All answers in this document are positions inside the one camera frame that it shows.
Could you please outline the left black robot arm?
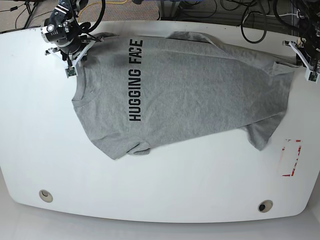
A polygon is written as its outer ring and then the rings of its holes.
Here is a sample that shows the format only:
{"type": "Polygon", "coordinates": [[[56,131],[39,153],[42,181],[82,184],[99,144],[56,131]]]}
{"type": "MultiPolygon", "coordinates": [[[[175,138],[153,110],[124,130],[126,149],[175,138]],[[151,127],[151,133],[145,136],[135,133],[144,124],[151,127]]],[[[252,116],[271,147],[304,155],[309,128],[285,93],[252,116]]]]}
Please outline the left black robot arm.
{"type": "Polygon", "coordinates": [[[298,34],[295,42],[285,41],[296,54],[297,63],[306,68],[307,81],[320,80],[320,2],[318,0],[293,0],[297,23],[288,23],[277,10],[278,2],[273,2],[273,13],[277,20],[292,32],[298,34]]]}

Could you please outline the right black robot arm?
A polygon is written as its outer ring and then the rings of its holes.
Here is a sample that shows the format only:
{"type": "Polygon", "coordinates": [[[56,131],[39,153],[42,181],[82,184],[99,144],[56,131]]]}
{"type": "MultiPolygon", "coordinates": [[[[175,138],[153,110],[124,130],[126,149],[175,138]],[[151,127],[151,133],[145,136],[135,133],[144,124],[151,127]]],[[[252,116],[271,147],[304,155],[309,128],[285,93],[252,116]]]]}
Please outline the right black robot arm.
{"type": "Polygon", "coordinates": [[[95,30],[106,10],[106,2],[101,1],[101,10],[94,25],[89,22],[78,23],[78,13],[88,4],[87,0],[60,0],[50,17],[45,20],[40,29],[45,42],[55,47],[46,50],[46,55],[61,54],[64,68],[71,72],[76,69],[78,62],[87,54],[88,50],[102,39],[91,34],[95,30]]]}

